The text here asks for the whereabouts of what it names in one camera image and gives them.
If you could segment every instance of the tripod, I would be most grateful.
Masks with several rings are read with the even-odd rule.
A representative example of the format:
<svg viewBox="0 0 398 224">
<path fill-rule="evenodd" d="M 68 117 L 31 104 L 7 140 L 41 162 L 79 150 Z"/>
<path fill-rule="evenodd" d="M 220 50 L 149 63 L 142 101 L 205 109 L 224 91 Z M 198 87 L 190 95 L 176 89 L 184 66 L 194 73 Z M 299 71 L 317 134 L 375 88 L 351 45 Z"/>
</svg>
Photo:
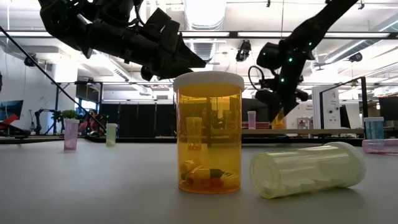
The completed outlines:
<svg viewBox="0 0 398 224">
<path fill-rule="evenodd" d="M 29 114 L 30 114 L 30 131 L 35 131 L 36 126 L 35 123 L 33 122 L 32 110 L 29 110 Z"/>
</svg>

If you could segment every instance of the white table surface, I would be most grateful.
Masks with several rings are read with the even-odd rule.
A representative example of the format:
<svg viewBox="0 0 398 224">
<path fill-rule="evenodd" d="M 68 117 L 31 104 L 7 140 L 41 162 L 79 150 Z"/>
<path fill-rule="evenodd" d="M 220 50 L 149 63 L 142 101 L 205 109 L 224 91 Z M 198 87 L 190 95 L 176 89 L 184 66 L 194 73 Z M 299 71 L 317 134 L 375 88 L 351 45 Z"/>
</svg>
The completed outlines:
<svg viewBox="0 0 398 224">
<path fill-rule="evenodd" d="M 241 190 L 226 195 L 180 191 L 175 144 L 62 146 L 0 145 L 0 223 L 398 222 L 396 156 L 365 155 L 368 173 L 350 189 L 266 200 L 250 182 L 252 156 L 302 145 L 244 146 Z"/>
</svg>

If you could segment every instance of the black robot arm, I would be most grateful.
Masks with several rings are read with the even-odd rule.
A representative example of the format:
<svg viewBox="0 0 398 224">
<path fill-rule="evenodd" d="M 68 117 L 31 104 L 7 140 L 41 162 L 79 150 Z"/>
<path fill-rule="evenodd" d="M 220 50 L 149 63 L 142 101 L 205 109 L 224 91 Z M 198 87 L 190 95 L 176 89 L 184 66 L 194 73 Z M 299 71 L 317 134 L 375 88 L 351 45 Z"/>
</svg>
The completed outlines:
<svg viewBox="0 0 398 224">
<path fill-rule="evenodd" d="M 279 44 L 267 43 L 260 51 L 257 64 L 268 68 L 273 79 L 261 80 L 262 88 L 256 98 L 267 104 L 272 121 L 283 108 L 287 115 L 298 103 L 308 99 L 308 94 L 297 90 L 302 81 L 302 71 L 307 60 L 313 60 L 312 50 L 321 42 L 328 29 L 358 0 L 332 0 L 317 15 L 301 23 Z M 281 68 L 280 74 L 274 70 Z"/>
<path fill-rule="evenodd" d="M 90 58 L 93 49 L 142 65 L 150 80 L 175 78 L 203 68 L 206 62 L 193 53 L 178 34 L 180 24 L 159 8 L 143 25 L 129 21 L 142 0 L 39 0 L 40 16 L 52 36 Z"/>
</svg>

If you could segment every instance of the ceiling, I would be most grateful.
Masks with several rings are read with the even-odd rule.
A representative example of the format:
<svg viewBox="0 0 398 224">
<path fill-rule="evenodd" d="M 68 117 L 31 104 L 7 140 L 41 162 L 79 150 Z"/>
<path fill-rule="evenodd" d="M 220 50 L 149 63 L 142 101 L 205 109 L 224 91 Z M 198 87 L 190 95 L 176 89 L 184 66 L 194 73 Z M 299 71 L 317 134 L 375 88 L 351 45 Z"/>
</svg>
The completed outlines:
<svg viewBox="0 0 398 224">
<path fill-rule="evenodd" d="M 198 11 L 208 15 L 211 9 L 211 0 L 201 1 L 203 4 Z M 266 7 L 267 1 L 258 0 L 227 0 L 222 30 L 260 30 L 260 31 L 292 31 L 301 22 L 314 16 L 323 7 L 325 0 L 271 0 L 271 6 Z M 181 24 L 180 30 L 189 30 L 185 22 L 183 0 L 147 0 L 146 15 L 149 15 L 156 7 L 166 10 L 167 14 Z M 330 31 L 366 32 L 373 30 L 378 24 L 397 15 L 398 0 L 366 0 L 365 7 L 358 10 L 358 6 L 352 7 Z M 43 23 L 39 16 L 40 5 L 37 0 L 2 0 L 0 1 L 0 25 L 9 30 L 44 30 Z M 278 40 L 252 39 L 252 54 L 245 62 L 236 62 L 237 48 L 242 40 L 219 39 L 212 65 L 207 66 L 208 70 L 226 71 L 241 75 L 245 82 L 248 82 L 248 68 L 256 64 L 258 52 L 266 42 L 278 43 Z M 353 40 L 323 40 L 314 50 L 318 60 L 328 55 Z M 104 66 L 102 60 L 87 60 L 79 52 L 61 43 L 57 39 L 18 39 L 24 47 L 52 46 L 60 50 L 39 54 L 41 60 L 50 63 L 58 63 L 60 60 L 76 60 L 81 63 L 79 76 L 93 77 L 96 80 L 107 82 L 120 82 L 121 79 L 113 74 L 109 66 Z M 344 82 L 366 75 L 368 82 L 398 82 L 398 41 L 382 40 L 364 50 L 361 62 L 351 63 L 346 60 L 326 65 L 319 70 L 311 62 L 307 62 L 303 71 L 305 82 L 308 83 L 337 83 Z M 106 57 L 105 60 L 112 60 L 120 69 L 128 72 L 131 80 L 139 80 L 137 64 L 125 64 L 121 59 Z M 257 81 L 257 74 L 253 71 L 254 81 Z"/>
</svg>

